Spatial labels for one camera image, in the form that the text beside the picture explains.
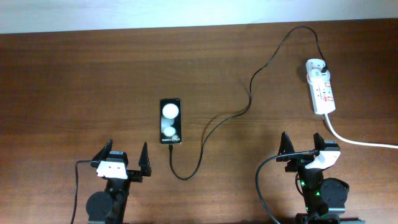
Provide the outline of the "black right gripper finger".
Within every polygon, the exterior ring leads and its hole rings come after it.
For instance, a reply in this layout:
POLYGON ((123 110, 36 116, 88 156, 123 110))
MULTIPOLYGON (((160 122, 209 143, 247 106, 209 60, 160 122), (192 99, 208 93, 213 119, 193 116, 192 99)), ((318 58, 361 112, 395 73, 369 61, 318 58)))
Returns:
POLYGON ((336 142, 325 141, 319 133, 313 135, 316 151, 336 151, 336 142))
POLYGON ((294 153, 293 144, 288 136, 288 134, 284 131, 281 134, 280 146, 278 151, 278 158, 276 159, 277 162, 287 162, 289 161, 292 156, 290 154, 294 153))

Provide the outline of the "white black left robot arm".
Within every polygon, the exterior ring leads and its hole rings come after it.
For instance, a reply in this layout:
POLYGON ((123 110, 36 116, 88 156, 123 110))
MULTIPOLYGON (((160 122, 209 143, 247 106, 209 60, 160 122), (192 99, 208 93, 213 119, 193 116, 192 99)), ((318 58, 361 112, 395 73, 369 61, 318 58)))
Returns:
POLYGON ((147 143, 142 147, 139 170, 129 170, 127 153, 114 151, 112 146, 113 141, 109 140, 91 161, 97 176, 106 180, 106 187, 87 200, 89 223, 122 224, 131 183, 141 183, 144 177, 150 177, 152 173, 147 143))

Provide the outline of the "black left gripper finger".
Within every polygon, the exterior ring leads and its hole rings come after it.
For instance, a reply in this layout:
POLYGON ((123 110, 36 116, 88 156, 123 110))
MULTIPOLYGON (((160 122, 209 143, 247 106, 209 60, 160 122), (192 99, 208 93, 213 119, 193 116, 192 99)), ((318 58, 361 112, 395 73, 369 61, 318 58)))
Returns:
POLYGON ((150 166, 149 153, 146 142, 143 144, 142 147, 141 155, 139 158, 139 167, 141 169, 142 176, 150 177, 152 175, 152 168, 150 166))
POLYGON ((105 146, 92 158, 90 166, 98 168, 101 161, 106 160, 112 150, 113 140, 110 139, 105 146))

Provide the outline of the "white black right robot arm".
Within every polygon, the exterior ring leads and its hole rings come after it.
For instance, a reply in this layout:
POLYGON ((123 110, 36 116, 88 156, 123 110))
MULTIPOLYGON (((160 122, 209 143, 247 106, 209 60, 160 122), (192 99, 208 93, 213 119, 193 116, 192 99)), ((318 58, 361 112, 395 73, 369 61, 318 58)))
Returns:
POLYGON ((345 213, 349 185, 336 178, 324 178, 323 171, 335 164, 341 152, 335 141, 313 135, 315 148, 308 152, 294 151, 286 132, 281 134, 278 162, 286 162, 286 172, 296 174, 296 185, 301 186, 306 213, 295 216, 296 223, 339 223, 345 213))

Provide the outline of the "black Galaxy flip phone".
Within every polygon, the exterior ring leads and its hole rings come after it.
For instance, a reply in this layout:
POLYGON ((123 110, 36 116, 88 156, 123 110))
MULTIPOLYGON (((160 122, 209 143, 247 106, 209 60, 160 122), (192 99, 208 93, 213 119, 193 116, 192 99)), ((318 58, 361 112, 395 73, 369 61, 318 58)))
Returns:
POLYGON ((179 98, 160 100, 160 143, 182 142, 182 109, 179 98))

